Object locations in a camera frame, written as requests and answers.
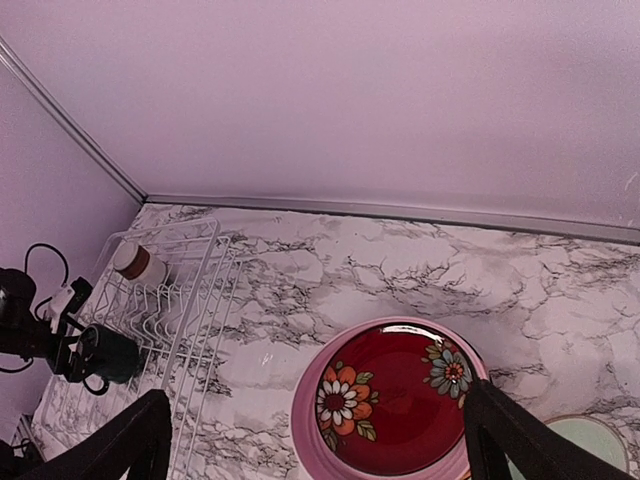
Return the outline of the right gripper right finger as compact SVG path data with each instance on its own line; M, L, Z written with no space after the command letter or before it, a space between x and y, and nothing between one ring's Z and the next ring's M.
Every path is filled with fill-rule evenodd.
M488 380L477 380L463 407L473 479L510 479L513 463L527 479L629 479L549 429Z

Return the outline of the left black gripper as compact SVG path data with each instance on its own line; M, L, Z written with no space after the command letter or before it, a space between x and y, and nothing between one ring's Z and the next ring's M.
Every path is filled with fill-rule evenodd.
M9 323L1 321L1 352L21 357L27 365L18 369L1 368L3 373L19 373L28 368L34 359L45 359L54 375L62 375L70 383L85 381L93 374L93 367L83 359L79 335L54 334L50 328L37 321Z

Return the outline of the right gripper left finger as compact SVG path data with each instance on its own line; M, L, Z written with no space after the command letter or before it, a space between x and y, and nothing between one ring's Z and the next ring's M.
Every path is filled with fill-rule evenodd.
M171 409L152 389L90 437L20 479L165 479L171 453Z

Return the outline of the dark green mug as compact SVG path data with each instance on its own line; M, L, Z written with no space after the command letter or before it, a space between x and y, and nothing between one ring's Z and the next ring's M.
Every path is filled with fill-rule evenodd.
M136 342L106 326L92 324L81 333L72 354L70 382L81 382L94 396L111 384L125 384L136 374L140 353Z

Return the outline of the pale green bowl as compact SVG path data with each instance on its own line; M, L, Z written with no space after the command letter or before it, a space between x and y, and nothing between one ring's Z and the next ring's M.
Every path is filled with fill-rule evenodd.
M544 422L556 434L618 470L629 472L629 457L619 434L604 422L587 416L565 415Z

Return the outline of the brown and white cup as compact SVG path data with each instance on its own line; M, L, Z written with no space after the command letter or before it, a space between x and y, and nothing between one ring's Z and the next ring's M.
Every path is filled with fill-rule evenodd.
M113 268L130 282L153 288L161 285L168 273L167 265L142 245L124 241L117 248L112 260Z

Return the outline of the pink plate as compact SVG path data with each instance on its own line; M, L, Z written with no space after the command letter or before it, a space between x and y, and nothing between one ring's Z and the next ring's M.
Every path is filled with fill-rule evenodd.
M291 435L294 444L294 450L302 464L303 469L313 479L464 479L470 475L469 461L467 459L467 450L464 440L465 450L463 458L465 461L465 470L456 478L439 476L428 476L426 474L409 475L402 477L377 477L366 476L355 471L347 469L344 465L337 461L337 458L329 452L324 441L321 439L319 430L315 422L315 392L317 382L322 374L328 360L337 350L338 346L344 343L348 338L356 333L366 330L371 326L375 326L384 322L402 321L424 323L437 328L455 338L458 343L462 344L464 350L469 355L472 363L477 371L477 380L486 380L489 372L486 364L476 349L469 344L462 336L454 331L439 325L433 321L413 318L413 317L386 317L371 320L355 327L351 327L344 332L338 334L333 340L329 341L325 347L313 358L309 366L302 374L298 381L294 399L291 408Z

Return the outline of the left aluminium frame post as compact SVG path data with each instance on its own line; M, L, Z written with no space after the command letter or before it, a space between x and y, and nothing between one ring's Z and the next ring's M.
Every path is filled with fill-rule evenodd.
M138 204L145 203L148 194L144 189L126 174L91 135L63 108L4 38L1 38L1 64L26 88L40 107L111 180Z

